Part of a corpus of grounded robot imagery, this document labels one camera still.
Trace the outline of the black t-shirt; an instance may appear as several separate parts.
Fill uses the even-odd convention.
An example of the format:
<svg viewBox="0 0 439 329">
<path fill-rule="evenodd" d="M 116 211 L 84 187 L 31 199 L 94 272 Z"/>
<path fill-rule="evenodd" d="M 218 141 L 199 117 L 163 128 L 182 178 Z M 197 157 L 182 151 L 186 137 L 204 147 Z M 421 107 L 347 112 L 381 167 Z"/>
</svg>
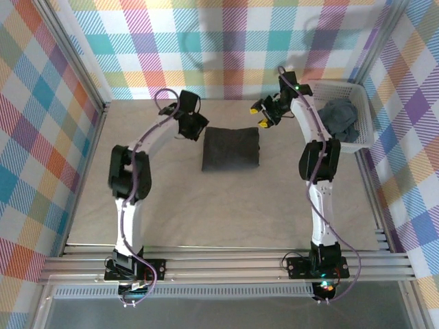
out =
<svg viewBox="0 0 439 329">
<path fill-rule="evenodd" d="M 207 127 L 202 171 L 256 169 L 259 166 L 259 151 L 259 130 L 256 127 L 236 130 Z"/>
</svg>

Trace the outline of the grey-blue t-shirt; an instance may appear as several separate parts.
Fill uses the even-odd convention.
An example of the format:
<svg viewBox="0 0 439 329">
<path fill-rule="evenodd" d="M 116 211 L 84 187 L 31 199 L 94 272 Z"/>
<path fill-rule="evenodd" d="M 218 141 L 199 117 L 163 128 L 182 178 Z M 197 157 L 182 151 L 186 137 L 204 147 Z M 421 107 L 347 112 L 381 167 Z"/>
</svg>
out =
<svg viewBox="0 0 439 329">
<path fill-rule="evenodd" d="M 327 132 L 340 142 L 354 143 L 359 137 L 359 132 L 354 127 L 358 120 L 358 109 L 351 100 L 330 100 L 318 114 Z"/>
</svg>

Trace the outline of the white plastic basket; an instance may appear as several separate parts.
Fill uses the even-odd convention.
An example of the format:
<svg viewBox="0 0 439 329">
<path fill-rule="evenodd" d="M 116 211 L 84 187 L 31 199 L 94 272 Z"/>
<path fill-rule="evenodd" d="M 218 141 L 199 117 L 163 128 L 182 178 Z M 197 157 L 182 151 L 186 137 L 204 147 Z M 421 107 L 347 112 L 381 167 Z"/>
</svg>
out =
<svg viewBox="0 0 439 329">
<path fill-rule="evenodd" d="M 353 143 L 341 143 L 341 152 L 354 154 L 364 148 L 370 148 L 375 142 L 372 118 L 366 90 L 363 86 L 337 80 L 309 80 L 313 92 L 313 101 L 317 110 L 322 109 L 328 101 L 349 99 L 357 108 L 357 120 L 354 128 L 359 136 Z"/>
</svg>

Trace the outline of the small controller board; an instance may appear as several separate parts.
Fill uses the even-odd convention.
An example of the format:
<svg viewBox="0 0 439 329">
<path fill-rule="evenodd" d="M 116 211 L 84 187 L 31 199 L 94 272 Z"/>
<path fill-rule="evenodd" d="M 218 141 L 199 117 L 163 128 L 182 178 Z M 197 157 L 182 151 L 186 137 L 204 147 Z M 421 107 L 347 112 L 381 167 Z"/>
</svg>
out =
<svg viewBox="0 0 439 329">
<path fill-rule="evenodd" d="M 313 299 L 318 302 L 331 300 L 335 297 L 337 283 L 323 280 L 312 283 Z"/>
<path fill-rule="evenodd" d="M 117 294 L 119 297 L 123 295 L 145 295 L 153 284 L 154 281 L 122 282 L 118 286 Z"/>
</svg>

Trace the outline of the aluminium corner post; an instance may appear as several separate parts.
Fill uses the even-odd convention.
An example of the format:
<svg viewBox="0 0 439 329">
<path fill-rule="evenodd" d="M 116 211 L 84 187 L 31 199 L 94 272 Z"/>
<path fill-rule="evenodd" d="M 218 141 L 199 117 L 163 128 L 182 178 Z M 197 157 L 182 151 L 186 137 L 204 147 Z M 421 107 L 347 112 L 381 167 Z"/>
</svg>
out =
<svg viewBox="0 0 439 329">
<path fill-rule="evenodd" d="M 89 59 L 91 55 L 88 54 L 91 50 L 86 47 L 85 38 L 80 36 L 78 32 L 73 32 L 73 29 L 78 26 L 78 22 L 69 9 L 68 1 L 54 1 L 60 6 L 58 11 L 55 10 L 51 0 L 32 0 L 32 3 L 77 75 L 92 104 L 103 113 L 111 102 L 111 96 L 105 88 L 99 90 L 93 81 L 91 73 L 97 64 L 91 64 Z"/>
<path fill-rule="evenodd" d="M 357 62 L 348 78 L 348 82 L 363 84 L 373 65 L 381 55 L 390 35 L 407 9 L 410 0 L 383 0 L 384 5 L 377 13 L 370 13 L 373 25 L 370 26 L 367 39 Z"/>
</svg>

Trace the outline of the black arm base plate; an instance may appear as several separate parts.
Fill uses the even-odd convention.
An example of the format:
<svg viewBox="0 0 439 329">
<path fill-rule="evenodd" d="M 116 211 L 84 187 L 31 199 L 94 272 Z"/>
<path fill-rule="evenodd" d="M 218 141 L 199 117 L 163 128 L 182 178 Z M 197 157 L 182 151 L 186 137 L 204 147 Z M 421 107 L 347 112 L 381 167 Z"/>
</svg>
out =
<svg viewBox="0 0 439 329">
<path fill-rule="evenodd" d="M 287 261 L 287 272 L 289 279 L 338 279 L 349 278 L 350 272 L 345 257 L 337 266 L 328 269 L 316 269 L 308 258 L 290 257 Z"/>
<path fill-rule="evenodd" d="M 166 261 L 165 259 L 148 259 L 151 267 L 156 271 L 157 280 L 161 281 L 165 278 Z M 129 260 L 127 264 L 117 262 L 112 258 L 107 258 L 104 261 L 105 281 L 139 281 L 144 280 L 152 282 L 154 279 L 153 271 L 146 267 L 143 263 L 138 263 L 136 260 Z"/>
</svg>

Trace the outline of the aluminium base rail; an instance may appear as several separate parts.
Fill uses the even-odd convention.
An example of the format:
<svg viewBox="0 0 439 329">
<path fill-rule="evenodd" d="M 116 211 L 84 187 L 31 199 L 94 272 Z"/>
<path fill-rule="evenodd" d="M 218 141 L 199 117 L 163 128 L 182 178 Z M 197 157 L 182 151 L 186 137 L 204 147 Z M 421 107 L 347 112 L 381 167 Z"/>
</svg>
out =
<svg viewBox="0 0 439 329">
<path fill-rule="evenodd" d="M 410 281 L 415 273 L 405 253 L 393 253 L 382 230 L 376 230 L 378 250 L 342 252 L 350 272 L 361 281 Z M 59 257 L 48 258 L 40 284 L 101 284 L 112 245 L 67 244 Z M 305 249 L 245 247 L 145 247 L 147 259 L 165 260 L 164 282 L 169 284 L 286 283 L 289 256 L 307 256 Z"/>
</svg>

